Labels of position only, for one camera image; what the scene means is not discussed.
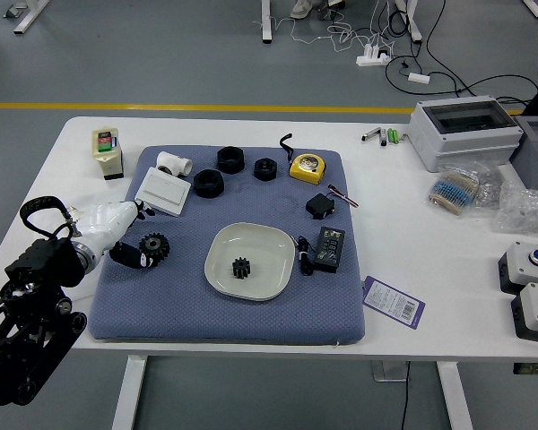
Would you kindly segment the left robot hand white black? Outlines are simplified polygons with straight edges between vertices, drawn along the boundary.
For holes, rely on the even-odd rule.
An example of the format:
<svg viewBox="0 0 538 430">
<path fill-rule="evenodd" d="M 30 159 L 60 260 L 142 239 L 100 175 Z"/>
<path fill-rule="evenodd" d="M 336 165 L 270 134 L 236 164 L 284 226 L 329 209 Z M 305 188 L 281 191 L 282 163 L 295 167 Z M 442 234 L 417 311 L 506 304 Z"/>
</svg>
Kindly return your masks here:
<svg viewBox="0 0 538 430">
<path fill-rule="evenodd" d="M 115 262 L 133 269 L 158 264 L 147 253 L 121 241 L 136 219 L 145 219 L 144 213 L 155 214 L 145 202 L 135 200 L 96 205 L 78 219 L 72 243 L 86 274 L 99 265 L 106 252 Z"/>
</svg>

